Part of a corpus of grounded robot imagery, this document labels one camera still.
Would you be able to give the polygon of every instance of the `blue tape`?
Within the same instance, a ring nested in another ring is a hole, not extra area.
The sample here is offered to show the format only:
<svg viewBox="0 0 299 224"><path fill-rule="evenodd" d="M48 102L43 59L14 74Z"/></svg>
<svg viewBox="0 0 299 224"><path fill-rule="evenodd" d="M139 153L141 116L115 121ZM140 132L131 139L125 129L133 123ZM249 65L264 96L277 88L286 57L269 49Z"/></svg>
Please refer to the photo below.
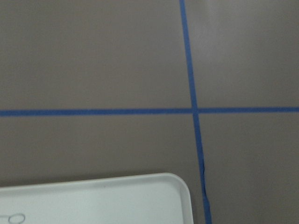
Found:
<svg viewBox="0 0 299 224"><path fill-rule="evenodd" d="M299 107L223 107L199 108L198 113L284 113L299 112Z"/></svg>
<svg viewBox="0 0 299 224"><path fill-rule="evenodd" d="M2 110L0 117L21 116L88 116L88 115L130 115L130 114L191 114L189 108L157 109L82 109L82 110Z"/></svg>
<svg viewBox="0 0 299 224"><path fill-rule="evenodd" d="M182 26L183 26L189 90L190 90L191 104L192 104L193 125L195 131L197 156L199 162L199 173L200 173L201 192L202 192L202 199L203 199L204 212L205 212L205 220L206 220L206 224L212 224L210 203L206 196L204 154L203 154L200 126L199 126L199 115L198 115L198 108L197 108L196 90L195 90L194 75L193 75L193 65L192 65L192 56L191 56L191 48L190 48L190 41L189 41L185 1L179 0L179 4L181 10Z"/></svg>

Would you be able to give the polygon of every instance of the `gray surface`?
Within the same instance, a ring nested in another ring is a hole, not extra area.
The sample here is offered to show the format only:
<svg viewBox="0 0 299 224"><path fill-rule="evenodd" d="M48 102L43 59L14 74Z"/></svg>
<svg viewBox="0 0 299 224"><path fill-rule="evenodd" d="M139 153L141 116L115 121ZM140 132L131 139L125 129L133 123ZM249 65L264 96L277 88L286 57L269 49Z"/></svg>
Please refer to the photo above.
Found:
<svg viewBox="0 0 299 224"><path fill-rule="evenodd" d="M191 115L0 118L0 186L170 172L203 206Z"/></svg>
<svg viewBox="0 0 299 224"><path fill-rule="evenodd" d="M297 224L299 114L200 119L213 224Z"/></svg>
<svg viewBox="0 0 299 224"><path fill-rule="evenodd" d="M178 1L1 1L0 109L189 107Z"/></svg>
<svg viewBox="0 0 299 224"><path fill-rule="evenodd" d="M299 105L299 1L186 1L200 107Z"/></svg>

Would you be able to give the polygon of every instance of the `white container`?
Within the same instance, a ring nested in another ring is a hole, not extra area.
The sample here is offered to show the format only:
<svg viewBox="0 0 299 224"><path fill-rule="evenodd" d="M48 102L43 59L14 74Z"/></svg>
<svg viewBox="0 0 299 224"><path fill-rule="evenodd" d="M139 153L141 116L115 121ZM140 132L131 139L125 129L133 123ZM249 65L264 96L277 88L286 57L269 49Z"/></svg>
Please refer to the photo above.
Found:
<svg viewBox="0 0 299 224"><path fill-rule="evenodd" d="M169 173L0 188L0 224L193 224Z"/></svg>

